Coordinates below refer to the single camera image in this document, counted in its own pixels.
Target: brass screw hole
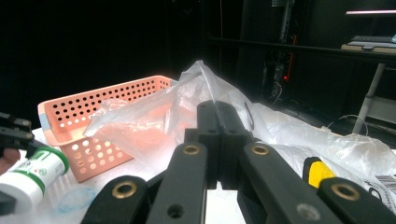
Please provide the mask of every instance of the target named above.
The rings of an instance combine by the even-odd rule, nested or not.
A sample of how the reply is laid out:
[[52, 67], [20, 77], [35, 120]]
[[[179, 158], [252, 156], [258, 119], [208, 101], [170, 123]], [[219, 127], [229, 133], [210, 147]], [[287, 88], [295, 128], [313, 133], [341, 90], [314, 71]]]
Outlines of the brass screw hole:
[[332, 192], [349, 201], [357, 201], [361, 197], [358, 191], [348, 184], [333, 184]]
[[136, 191], [137, 191], [137, 185], [130, 180], [126, 180], [117, 184], [114, 187], [112, 194], [113, 197], [117, 199], [125, 199], [134, 195]]
[[183, 153], [187, 155], [196, 155], [199, 153], [199, 148], [195, 146], [184, 147]]
[[267, 155], [270, 152], [268, 148], [258, 146], [253, 147], [251, 150], [253, 151], [253, 153], [261, 156]]

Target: white plastic sheet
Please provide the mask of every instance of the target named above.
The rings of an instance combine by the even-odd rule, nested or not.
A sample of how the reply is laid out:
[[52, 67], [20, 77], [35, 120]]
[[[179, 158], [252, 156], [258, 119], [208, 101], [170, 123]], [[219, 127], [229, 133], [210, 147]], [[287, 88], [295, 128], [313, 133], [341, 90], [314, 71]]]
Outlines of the white plastic sheet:
[[376, 175], [395, 175], [396, 156], [381, 141], [361, 136], [339, 136], [298, 119], [253, 104], [237, 88], [196, 62], [170, 89], [138, 101], [108, 101], [92, 115], [85, 135], [110, 141], [151, 166], [164, 170], [174, 148], [183, 142], [184, 130], [196, 128], [196, 107], [213, 100], [233, 105], [245, 128], [272, 145], [301, 176], [302, 161], [321, 158], [332, 171], [365, 187], [376, 186], [384, 204], [394, 212], [394, 195]]

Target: white table surface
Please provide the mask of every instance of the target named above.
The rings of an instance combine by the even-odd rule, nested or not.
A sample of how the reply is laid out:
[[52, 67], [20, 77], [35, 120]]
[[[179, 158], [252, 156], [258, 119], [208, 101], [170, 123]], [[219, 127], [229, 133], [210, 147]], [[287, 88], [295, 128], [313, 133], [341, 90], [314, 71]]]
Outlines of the white table surface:
[[[33, 133], [36, 140], [47, 143], [41, 129], [33, 130]], [[25, 214], [1, 216], [0, 223], [80, 223], [92, 200], [103, 186], [122, 175], [139, 176], [148, 181], [156, 173], [142, 162], [131, 160], [78, 183], [69, 170], [46, 190], [37, 208]], [[245, 223], [236, 201], [236, 191], [222, 190], [220, 185], [218, 189], [208, 191], [205, 223]]]

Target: basket hole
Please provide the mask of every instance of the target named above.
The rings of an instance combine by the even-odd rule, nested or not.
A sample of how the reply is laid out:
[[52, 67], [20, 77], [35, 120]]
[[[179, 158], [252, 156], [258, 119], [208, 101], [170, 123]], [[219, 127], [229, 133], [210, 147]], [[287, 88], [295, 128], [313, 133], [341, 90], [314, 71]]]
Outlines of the basket hole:
[[76, 159], [81, 158], [81, 153], [80, 153], [80, 152], [77, 152], [77, 153], [75, 154], [75, 158], [76, 158]]

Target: bottle label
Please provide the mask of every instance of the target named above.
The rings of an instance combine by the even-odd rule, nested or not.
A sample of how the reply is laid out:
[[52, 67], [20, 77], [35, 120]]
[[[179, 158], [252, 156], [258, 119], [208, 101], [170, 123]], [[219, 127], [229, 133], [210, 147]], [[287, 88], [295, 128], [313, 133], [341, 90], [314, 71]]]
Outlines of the bottle label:
[[46, 150], [39, 150], [13, 172], [33, 179], [44, 194], [46, 187], [64, 173], [64, 163], [57, 155]]

